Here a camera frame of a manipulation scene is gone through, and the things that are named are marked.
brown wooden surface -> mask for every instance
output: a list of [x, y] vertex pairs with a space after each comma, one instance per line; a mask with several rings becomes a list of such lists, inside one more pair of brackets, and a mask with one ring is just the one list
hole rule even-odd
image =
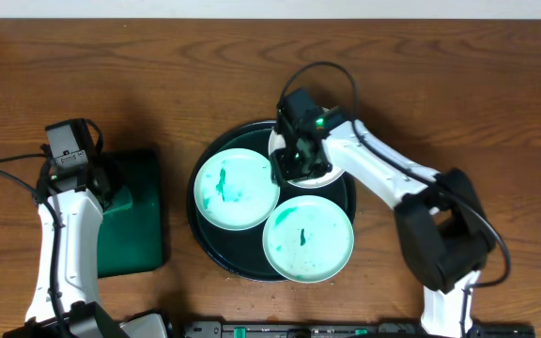
[[[161, 151], [172, 256], [158, 271], [100, 280], [114, 318], [157, 306], [175, 320], [418, 318], [422, 288], [392, 214], [360, 187], [354, 254], [325, 283], [235, 278], [187, 224], [187, 180], [207, 145], [273, 117], [288, 76], [318, 59], [352, 70], [363, 120], [379, 138], [471, 176], [514, 264], [506, 284], [475, 292], [473, 314], [531, 322], [541, 337], [541, 22], [0, 21], [0, 157], [38, 151], [47, 124], [80, 116], [97, 121], [109, 150]], [[327, 105], [348, 104], [347, 83], [331, 71], [301, 83]], [[39, 162], [1, 167], [34, 182]], [[23, 323], [39, 245], [30, 197], [0, 178], [0, 334]], [[482, 278], [501, 270], [494, 253]]]

green stain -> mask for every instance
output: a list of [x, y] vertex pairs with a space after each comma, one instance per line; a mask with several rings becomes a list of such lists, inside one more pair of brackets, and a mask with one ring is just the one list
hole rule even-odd
[[204, 209], [208, 210], [209, 204], [210, 204], [210, 197], [204, 198]]
[[221, 179], [219, 179], [218, 184], [216, 185], [216, 191], [223, 197], [224, 202], [224, 178], [226, 177], [226, 171], [224, 167], [221, 169]]
[[306, 244], [306, 238], [304, 237], [304, 229], [302, 229], [300, 233], [300, 246], [303, 246], [304, 244]]
[[296, 211], [297, 209], [298, 207], [288, 207], [287, 209], [283, 210], [283, 212], [277, 216], [277, 221], [275, 221], [274, 227], [277, 228], [277, 226], [279, 226], [279, 224], [281, 224], [281, 222], [284, 221], [290, 213]]

round black tray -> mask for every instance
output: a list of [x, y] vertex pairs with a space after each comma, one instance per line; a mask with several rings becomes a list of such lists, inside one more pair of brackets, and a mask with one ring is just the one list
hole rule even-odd
[[[193, 198], [193, 184], [197, 172], [214, 154], [231, 149], [247, 148], [268, 158], [268, 144], [274, 121], [255, 122], [233, 129], [214, 141], [195, 165], [187, 189], [187, 217], [193, 235], [202, 249], [218, 265], [241, 277], [264, 282], [283, 281], [286, 278], [277, 273], [267, 261], [262, 249], [264, 222], [243, 231], [223, 230], [209, 223], [197, 209]], [[279, 204], [301, 195], [316, 195], [333, 201], [343, 209], [352, 223], [356, 213], [356, 192], [354, 180], [343, 174], [334, 183], [318, 188], [303, 189], [287, 186], [281, 189]]]

